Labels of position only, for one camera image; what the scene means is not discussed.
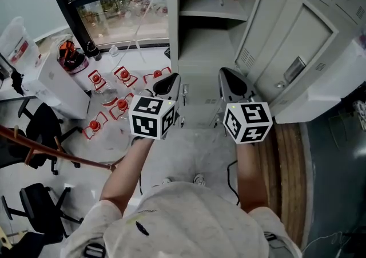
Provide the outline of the wooden planks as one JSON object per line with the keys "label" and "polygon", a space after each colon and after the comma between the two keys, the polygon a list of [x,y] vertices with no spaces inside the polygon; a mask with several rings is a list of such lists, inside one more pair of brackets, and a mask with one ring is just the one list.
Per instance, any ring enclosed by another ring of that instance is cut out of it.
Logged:
{"label": "wooden planks", "polygon": [[255,145],[268,194],[268,204],[300,246],[304,235],[307,185],[299,124],[273,124],[263,142]]}

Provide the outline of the grey metal locker door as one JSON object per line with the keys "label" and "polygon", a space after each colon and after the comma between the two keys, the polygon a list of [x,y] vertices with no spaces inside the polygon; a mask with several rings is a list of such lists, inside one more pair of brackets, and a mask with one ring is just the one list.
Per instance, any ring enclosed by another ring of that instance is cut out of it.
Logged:
{"label": "grey metal locker door", "polygon": [[277,113],[338,34],[308,0],[255,0],[235,64]]}

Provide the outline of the person's left forearm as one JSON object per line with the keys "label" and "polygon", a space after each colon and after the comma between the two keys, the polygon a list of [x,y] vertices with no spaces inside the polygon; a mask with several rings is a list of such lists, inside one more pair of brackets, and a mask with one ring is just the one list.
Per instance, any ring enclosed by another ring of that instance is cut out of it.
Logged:
{"label": "person's left forearm", "polygon": [[102,189],[100,200],[112,202],[121,214],[124,213],[134,193],[153,143],[154,140],[151,138],[135,140]]}

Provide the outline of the clear water jug red cap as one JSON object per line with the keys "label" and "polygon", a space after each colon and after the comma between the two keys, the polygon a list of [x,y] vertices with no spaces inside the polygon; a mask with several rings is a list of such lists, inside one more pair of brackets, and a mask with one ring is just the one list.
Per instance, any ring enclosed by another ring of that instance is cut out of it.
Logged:
{"label": "clear water jug red cap", "polygon": [[87,140],[91,140],[94,136],[101,134],[104,129],[104,125],[108,122],[108,118],[103,112],[99,112],[92,120],[90,120],[88,126],[83,128],[83,135]]}
{"label": "clear water jug red cap", "polygon": [[161,70],[155,70],[155,71],[153,71],[150,74],[144,75],[143,76],[143,80],[147,84],[147,83],[149,83],[151,80],[153,80],[155,78],[158,78],[158,77],[160,77],[162,75],[171,74],[171,73],[172,73],[172,71],[171,71],[170,67],[167,66],[167,67],[165,67],[165,68],[163,68]]}
{"label": "clear water jug red cap", "polygon": [[92,71],[88,78],[93,85],[91,89],[93,98],[106,108],[113,106],[118,100],[118,92],[115,86],[102,76],[98,70]]}
{"label": "clear water jug red cap", "polygon": [[129,93],[124,98],[119,98],[115,104],[109,109],[109,114],[113,120],[125,120],[128,118],[129,107],[132,103],[134,95]]}
{"label": "clear water jug red cap", "polygon": [[136,81],[137,77],[132,75],[124,66],[118,68],[114,75],[117,77],[119,82],[124,84],[127,88],[131,87]]}

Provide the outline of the grey metal locker cabinet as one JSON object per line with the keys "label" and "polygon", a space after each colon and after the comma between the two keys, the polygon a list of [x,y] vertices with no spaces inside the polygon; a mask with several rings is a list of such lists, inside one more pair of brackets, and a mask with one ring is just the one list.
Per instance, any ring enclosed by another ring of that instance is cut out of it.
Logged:
{"label": "grey metal locker cabinet", "polygon": [[[217,84],[222,67],[242,73],[235,64],[255,0],[168,0],[169,42],[173,70],[181,77],[181,108],[186,128],[212,128],[218,122],[220,94]],[[288,95],[303,94],[340,57],[366,27],[366,0],[308,0],[339,31],[334,42]]]}

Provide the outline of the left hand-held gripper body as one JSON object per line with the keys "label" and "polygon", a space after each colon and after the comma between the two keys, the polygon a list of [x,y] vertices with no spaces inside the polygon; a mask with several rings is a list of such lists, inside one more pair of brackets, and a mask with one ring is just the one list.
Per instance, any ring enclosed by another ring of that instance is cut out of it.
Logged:
{"label": "left hand-held gripper body", "polygon": [[177,101],[134,96],[129,106],[131,134],[163,140],[178,117],[178,107]]}

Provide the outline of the person's white shirt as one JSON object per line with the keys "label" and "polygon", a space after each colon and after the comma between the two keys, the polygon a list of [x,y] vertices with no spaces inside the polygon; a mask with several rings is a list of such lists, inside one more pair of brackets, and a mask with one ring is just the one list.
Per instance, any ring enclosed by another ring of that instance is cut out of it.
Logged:
{"label": "person's white shirt", "polygon": [[112,202],[99,201],[67,238],[60,258],[84,258],[92,243],[108,258],[302,258],[271,209],[244,212],[188,182],[152,188],[126,217]]}

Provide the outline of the clear plastic bag red label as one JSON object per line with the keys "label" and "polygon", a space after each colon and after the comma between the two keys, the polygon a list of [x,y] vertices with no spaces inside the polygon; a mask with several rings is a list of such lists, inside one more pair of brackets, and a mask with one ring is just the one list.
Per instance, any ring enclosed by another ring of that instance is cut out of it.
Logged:
{"label": "clear plastic bag red label", "polygon": [[28,35],[22,17],[15,17],[3,31],[0,53],[20,74],[31,73],[39,65],[39,48]]}

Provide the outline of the white cardboard box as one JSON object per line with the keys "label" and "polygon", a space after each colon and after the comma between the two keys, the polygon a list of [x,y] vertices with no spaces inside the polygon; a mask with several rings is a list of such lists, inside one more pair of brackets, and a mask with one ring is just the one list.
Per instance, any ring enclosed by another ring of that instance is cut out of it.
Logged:
{"label": "white cardboard box", "polygon": [[23,90],[36,96],[69,119],[86,118],[90,97],[49,53],[31,72],[24,75]]}

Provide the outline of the bucket with orange tools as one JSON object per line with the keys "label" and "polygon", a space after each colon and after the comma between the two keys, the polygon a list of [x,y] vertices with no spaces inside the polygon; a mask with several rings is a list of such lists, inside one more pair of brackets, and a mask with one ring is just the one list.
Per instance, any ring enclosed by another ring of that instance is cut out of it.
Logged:
{"label": "bucket with orange tools", "polygon": [[57,61],[69,74],[77,74],[89,66],[89,61],[84,53],[80,53],[72,41],[66,40],[58,47]]}

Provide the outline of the black round container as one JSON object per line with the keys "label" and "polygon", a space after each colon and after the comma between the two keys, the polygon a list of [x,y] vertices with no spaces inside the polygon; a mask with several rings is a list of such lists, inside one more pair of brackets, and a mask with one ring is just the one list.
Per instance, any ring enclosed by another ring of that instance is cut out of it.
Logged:
{"label": "black round container", "polygon": [[100,50],[96,47],[93,41],[87,42],[87,53],[90,57],[93,57],[95,61],[99,61],[102,58]]}

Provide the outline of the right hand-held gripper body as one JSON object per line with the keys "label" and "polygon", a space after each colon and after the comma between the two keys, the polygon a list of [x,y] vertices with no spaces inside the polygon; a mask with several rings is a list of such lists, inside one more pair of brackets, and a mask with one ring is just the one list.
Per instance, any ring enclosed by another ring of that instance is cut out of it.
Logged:
{"label": "right hand-held gripper body", "polygon": [[236,144],[262,142],[273,125],[268,103],[258,96],[239,101],[222,98],[222,123]]}

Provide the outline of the black office chair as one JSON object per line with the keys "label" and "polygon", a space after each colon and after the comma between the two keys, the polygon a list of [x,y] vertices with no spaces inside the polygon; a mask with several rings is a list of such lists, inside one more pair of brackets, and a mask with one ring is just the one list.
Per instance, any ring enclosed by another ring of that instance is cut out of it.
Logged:
{"label": "black office chair", "polygon": [[1,197],[8,218],[12,220],[13,215],[27,217],[35,231],[26,232],[17,244],[2,246],[0,258],[38,258],[44,246],[60,243],[63,238],[68,237],[61,219],[76,224],[83,222],[83,218],[74,219],[61,209],[66,195],[71,191],[70,187],[63,190],[57,203],[52,200],[50,191],[50,187],[41,183],[22,188],[19,196],[23,212],[10,208],[5,197]]}
{"label": "black office chair", "polygon": [[[66,133],[62,134],[61,124],[63,123],[63,120],[56,116],[51,107],[45,103],[42,103],[34,112],[34,114],[31,114],[31,112],[26,108],[28,102],[29,99],[25,99],[18,110],[19,118],[24,114],[30,120],[25,131],[25,136],[27,138],[57,150],[58,146],[55,137],[61,144],[74,132],[78,131],[79,133],[82,133],[82,128],[75,126]],[[29,148],[21,145],[16,148],[15,152],[20,153],[19,157],[25,159],[29,150]],[[57,158],[55,156],[34,154],[34,156],[31,157],[29,165],[32,168],[37,169],[39,166],[42,166],[47,159],[51,160],[52,174],[58,175],[58,171],[55,169],[55,165],[57,163]]]}

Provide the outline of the wooden coat rack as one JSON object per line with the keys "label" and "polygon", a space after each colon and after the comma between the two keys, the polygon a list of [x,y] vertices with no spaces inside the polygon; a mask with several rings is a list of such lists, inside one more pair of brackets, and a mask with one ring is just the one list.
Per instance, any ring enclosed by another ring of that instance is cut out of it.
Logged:
{"label": "wooden coat rack", "polygon": [[83,165],[88,165],[88,166],[93,166],[96,168],[103,168],[103,169],[107,169],[110,171],[114,171],[117,164],[119,162],[121,162],[121,159],[115,161],[112,164],[103,164],[100,162],[95,162],[95,161],[91,161],[91,160],[87,160],[84,158],[80,158],[77,156],[73,156],[67,153],[64,153],[61,151],[61,146],[58,145],[58,149],[53,149],[50,148],[48,146],[42,145],[40,143],[37,143],[31,139],[28,139],[25,136],[22,136],[18,133],[18,128],[15,127],[14,130],[11,130],[9,128],[6,128],[2,125],[0,125],[0,135],[4,136],[5,138],[19,144],[22,146],[25,146],[27,148],[29,148],[29,152],[25,158],[25,165],[28,165],[30,162],[31,157],[34,154],[47,154],[50,156],[54,156],[54,157],[58,157],[64,160],[68,160],[71,162],[75,162],[75,163],[79,163],[79,164],[83,164]]}

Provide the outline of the person's right forearm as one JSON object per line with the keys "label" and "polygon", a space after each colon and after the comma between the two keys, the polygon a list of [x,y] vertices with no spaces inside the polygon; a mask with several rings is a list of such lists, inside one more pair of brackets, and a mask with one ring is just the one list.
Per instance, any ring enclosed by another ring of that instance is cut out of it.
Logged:
{"label": "person's right forearm", "polygon": [[268,207],[268,195],[256,149],[252,144],[237,144],[237,193],[246,213]]}

